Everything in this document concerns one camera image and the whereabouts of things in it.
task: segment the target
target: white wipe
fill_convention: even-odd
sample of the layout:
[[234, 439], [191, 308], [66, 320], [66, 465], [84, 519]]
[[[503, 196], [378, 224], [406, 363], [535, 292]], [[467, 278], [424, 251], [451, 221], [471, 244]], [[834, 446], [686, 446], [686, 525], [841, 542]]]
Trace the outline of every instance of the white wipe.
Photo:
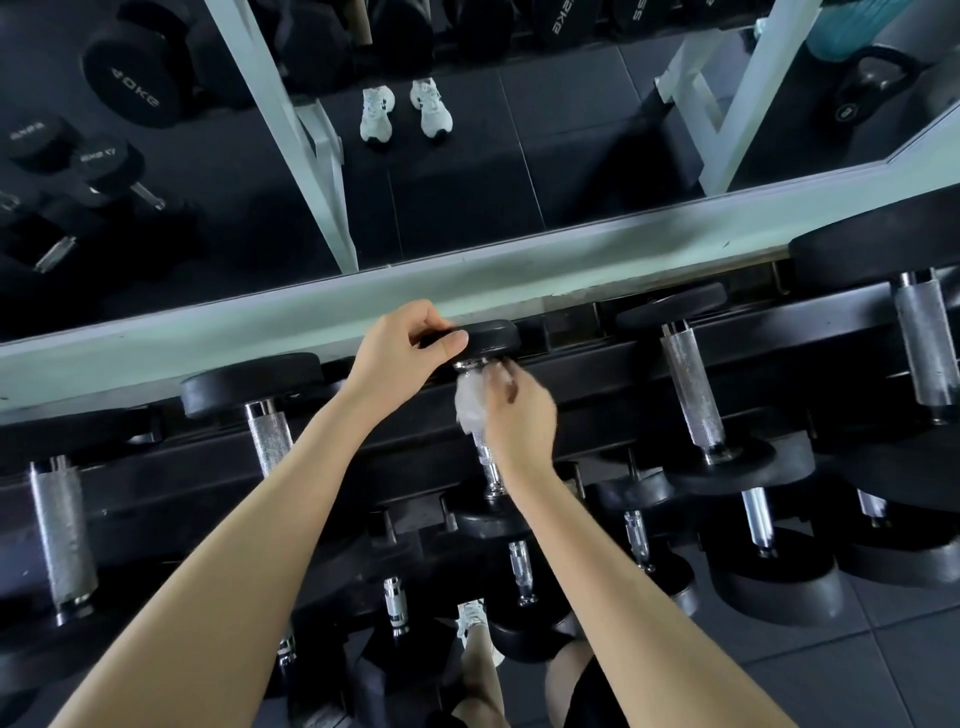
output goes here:
[[483, 373], [478, 369], [457, 377], [457, 393], [453, 396], [457, 422], [467, 435], [483, 432], [487, 426], [487, 404], [483, 389]]

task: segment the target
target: shoe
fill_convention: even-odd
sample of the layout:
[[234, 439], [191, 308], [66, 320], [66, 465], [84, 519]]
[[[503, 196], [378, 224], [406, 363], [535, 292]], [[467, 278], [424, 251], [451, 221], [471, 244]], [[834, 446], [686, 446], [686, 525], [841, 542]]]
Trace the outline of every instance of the shoe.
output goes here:
[[440, 99], [440, 91], [433, 79], [414, 81], [410, 88], [410, 103], [420, 110], [420, 128], [428, 139], [443, 141], [453, 131], [453, 117]]
[[394, 135], [394, 127], [387, 116], [394, 110], [396, 98], [385, 85], [363, 89], [363, 116], [360, 119], [360, 138], [372, 146], [386, 144]]
[[[460, 642], [462, 642], [464, 648], [466, 648], [467, 632], [470, 627], [476, 624], [483, 624], [488, 630], [490, 629], [490, 625], [487, 623], [487, 607], [484, 606], [483, 599], [474, 599], [473, 601], [465, 601], [463, 604], [458, 604], [457, 611], [460, 613], [460, 616], [457, 618], [457, 637], [460, 638]], [[500, 663], [505, 659], [503, 653], [494, 647], [492, 643], [490, 649], [492, 651], [491, 655], [493, 656], [493, 666], [500, 667]]]

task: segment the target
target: person's left hand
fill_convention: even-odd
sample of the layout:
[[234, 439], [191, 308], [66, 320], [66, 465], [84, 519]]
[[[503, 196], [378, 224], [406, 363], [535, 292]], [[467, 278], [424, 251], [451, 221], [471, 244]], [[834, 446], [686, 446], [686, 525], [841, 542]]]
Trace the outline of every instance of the person's left hand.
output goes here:
[[366, 414], [380, 422], [413, 397], [441, 364], [467, 346], [467, 332], [453, 331], [421, 349], [430, 331], [451, 328], [429, 301], [413, 301], [381, 316], [360, 344], [341, 392], [363, 402]]

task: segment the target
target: white rack leg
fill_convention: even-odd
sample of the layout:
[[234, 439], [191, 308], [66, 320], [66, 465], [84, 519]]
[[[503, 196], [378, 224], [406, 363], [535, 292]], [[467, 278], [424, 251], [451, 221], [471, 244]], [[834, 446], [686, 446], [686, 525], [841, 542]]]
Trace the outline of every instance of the white rack leg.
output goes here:
[[342, 273], [356, 273], [340, 170], [343, 146], [323, 107], [318, 101], [294, 109], [247, 0], [204, 1], [337, 265]]
[[777, 0], [726, 116], [700, 72], [720, 43], [720, 31], [688, 36], [657, 79], [660, 98], [675, 102], [704, 162], [700, 185], [707, 195], [723, 194], [730, 187], [821, 2]]

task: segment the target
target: black kettlebell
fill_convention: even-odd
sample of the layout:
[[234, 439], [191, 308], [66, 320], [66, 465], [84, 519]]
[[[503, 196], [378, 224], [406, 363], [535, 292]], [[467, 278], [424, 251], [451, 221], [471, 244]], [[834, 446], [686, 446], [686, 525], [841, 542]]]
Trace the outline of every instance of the black kettlebell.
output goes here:
[[[879, 59], [895, 65], [900, 74], [877, 74], [860, 68], [864, 59]], [[844, 64], [847, 73], [828, 93], [817, 108], [820, 125], [825, 131], [852, 131], [876, 113], [890, 99], [912, 86], [929, 64], [887, 45], [870, 45], [850, 56]]]

